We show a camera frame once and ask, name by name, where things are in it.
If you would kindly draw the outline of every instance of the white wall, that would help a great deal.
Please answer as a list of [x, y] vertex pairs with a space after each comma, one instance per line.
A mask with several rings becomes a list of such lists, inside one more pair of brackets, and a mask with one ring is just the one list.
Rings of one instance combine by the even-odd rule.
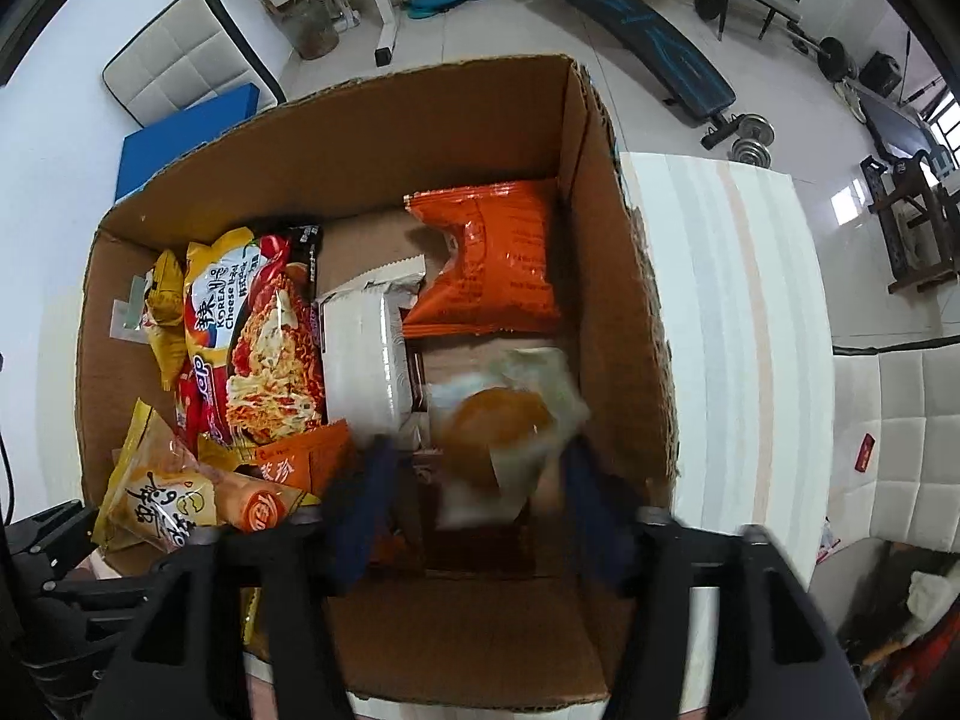
[[[16, 517], [78, 494], [74, 361], [80, 287], [136, 124], [104, 64], [171, 0], [69, 0], [0, 88], [0, 426]], [[258, 0], [223, 0], [268, 68], [290, 46]], [[6, 485], [0, 477], [6, 506]]]

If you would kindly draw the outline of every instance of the noodle image on package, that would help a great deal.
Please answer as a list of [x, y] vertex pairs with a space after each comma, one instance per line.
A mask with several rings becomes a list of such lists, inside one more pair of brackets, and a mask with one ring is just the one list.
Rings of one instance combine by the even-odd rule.
[[187, 350], [220, 445], [265, 445], [320, 426], [311, 313], [319, 240], [316, 225], [261, 237], [242, 227], [187, 250]]

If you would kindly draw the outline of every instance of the cardboard box wall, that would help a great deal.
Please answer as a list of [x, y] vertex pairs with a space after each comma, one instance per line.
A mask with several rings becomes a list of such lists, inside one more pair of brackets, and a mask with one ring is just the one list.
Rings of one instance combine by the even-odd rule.
[[[562, 343], [592, 411], [587, 432], [613, 472], [641, 490], [668, 490], [673, 401], [640, 214], [624, 203], [607, 113], [586, 72], [568, 57], [531, 56], [383, 76], [288, 103], [175, 162], [107, 213], [90, 252], [78, 349], [88, 502], [104, 497], [138, 397], [173, 420], [150, 349], [109, 338], [113, 300], [126, 299], [160, 250], [182, 256], [190, 241], [264, 215], [319, 217], [328, 288], [408, 252], [443, 260], [442, 238], [400, 210], [405, 194], [552, 176], [562, 199], [551, 278], [568, 320]], [[425, 356], [428, 378], [431, 360], [442, 367], [453, 344]], [[156, 557], [141, 546], [109, 560], [130, 574]], [[370, 581], [329, 605], [350, 689], [494, 709], [603, 698], [629, 610], [570, 576]]]

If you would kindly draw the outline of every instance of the orange snack bag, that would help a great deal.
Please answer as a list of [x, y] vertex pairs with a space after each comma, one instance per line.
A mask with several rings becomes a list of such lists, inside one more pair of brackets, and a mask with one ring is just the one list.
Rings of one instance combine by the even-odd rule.
[[253, 464], [260, 467], [264, 479], [319, 498], [337, 471], [350, 463], [355, 454], [347, 420], [339, 419], [332, 425], [257, 447]]
[[553, 180], [419, 191], [407, 210], [453, 237], [452, 257], [403, 321], [406, 338], [503, 330], [551, 333], [560, 320], [546, 279]]

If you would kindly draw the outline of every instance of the tiled floor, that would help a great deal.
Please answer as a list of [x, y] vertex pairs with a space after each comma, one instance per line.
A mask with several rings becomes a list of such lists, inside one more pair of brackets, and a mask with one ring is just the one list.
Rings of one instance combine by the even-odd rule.
[[[774, 170], [793, 176], [820, 257], [834, 341], [876, 346], [940, 336], [942, 306], [932, 295], [888, 295], [891, 280], [880, 225], [862, 209], [859, 162], [872, 152], [858, 124], [814, 62], [772, 28], [757, 41], [760, 21], [731, 16], [723, 42], [686, 0], [646, 0], [695, 43], [736, 89], [734, 112], [755, 112], [776, 130]], [[610, 34], [560, 0], [472, 1], [439, 16], [400, 16], [394, 61], [373, 65], [376, 14], [341, 36], [330, 55], [292, 60], [282, 74], [291, 98], [386, 71], [506, 53], [563, 52], [583, 62], [613, 113], [624, 151], [659, 151], [721, 159], [700, 146], [704, 127], [690, 127], [662, 104], [664, 87]], [[856, 218], [840, 224], [837, 203]], [[960, 325], [947, 331], [960, 332]]]

